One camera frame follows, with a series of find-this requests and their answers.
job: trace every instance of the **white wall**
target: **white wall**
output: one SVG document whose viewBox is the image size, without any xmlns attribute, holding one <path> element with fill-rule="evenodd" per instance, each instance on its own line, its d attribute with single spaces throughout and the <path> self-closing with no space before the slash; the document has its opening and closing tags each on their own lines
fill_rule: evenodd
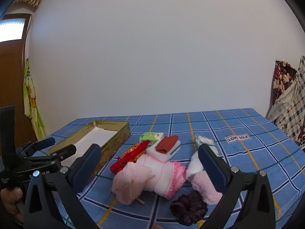
<svg viewBox="0 0 305 229">
<path fill-rule="evenodd" d="M 30 41 L 48 132 L 75 118 L 269 108 L 305 34 L 284 0 L 43 0 Z"/>
<path fill-rule="evenodd" d="M 12 4 L 9 9 L 6 11 L 6 14 L 18 14 L 18 13 L 26 13 L 32 14 L 34 16 L 35 8 L 28 3 L 20 2 Z M 31 37 L 31 28 L 29 29 L 26 40 L 25 40 L 25 59 L 29 57 L 29 42 Z"/>
</svg>

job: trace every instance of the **white sponge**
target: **white sponge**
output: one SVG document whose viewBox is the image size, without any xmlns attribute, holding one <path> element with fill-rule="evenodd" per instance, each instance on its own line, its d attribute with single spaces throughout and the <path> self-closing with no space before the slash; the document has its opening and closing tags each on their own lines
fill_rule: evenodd
<svg viewBox="0 0 305 229">
<path fill-rule="evenodd" d="M 160 139 L 159 141 L 157 141 L 156 143 L 154 143 L 152 146 L 150 146 L 149 148 L 146 149 L 146 153 L 159 160 L 161 163 L 165 163 L 168 160 L 170 160 L 179 150 L 180 150 L 180 144 L 181 142 L 178 140 L 175 145 L 173 146 L 173 148 L 170 149 L 170 151 L 166 154 L 164 153 L 160 153 L 156 151 L 156 146 L 159 144 L 159 142 L 162 139 Z"/>
</svg>

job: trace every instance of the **pink towel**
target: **pink towel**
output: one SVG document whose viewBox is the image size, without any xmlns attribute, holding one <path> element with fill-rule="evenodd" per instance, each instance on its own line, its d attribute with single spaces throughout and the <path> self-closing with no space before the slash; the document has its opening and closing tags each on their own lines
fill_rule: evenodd
<svg viewBox="0 0 305 229">
<path fill-rule="evenodd" d="M 115 175 L 112 192 L 120 203 L 130 205 L 140 196 L 146 182 L 153 177 L 151 168 L 128 162 L 123 170 Z"/>
<path fill-rule="evenodd" d="M 197 190 L 201 194 L 202 200 L 206 204 L 217 204 L 222 198 L 222 193 L 216 191 L 205 170 L 194 175 L 192 186 L 193 189 Z"/>
</svg>

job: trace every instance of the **label on tablecloth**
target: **label on tablecloth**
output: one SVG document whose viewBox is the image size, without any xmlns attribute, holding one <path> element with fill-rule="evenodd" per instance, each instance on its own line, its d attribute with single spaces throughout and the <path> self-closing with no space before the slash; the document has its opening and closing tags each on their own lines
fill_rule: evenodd
<svg viewBox="0 0 305 229">
<path fill-rule="evenodd" d="M 242 135 L 231 135 L 225 138 L 228 143 L 233 143 L 236 141 L 244 141 L 251 139 L 248 134 L 242 134 Z"/>
</svg>

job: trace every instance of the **plaided fabric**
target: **plaided fabric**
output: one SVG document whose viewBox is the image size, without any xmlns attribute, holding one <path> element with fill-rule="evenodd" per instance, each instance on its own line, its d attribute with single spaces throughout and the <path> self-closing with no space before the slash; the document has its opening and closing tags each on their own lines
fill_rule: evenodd
<svg viewBox="0 0 305 229">
<path fill-rule="evenodd" d="M 272 106 L 267 119 L 280 128 L 295 142 L 304 123 L 305 116 L 305 57 L 295 73 L 295 80 Z"/>
</svg>

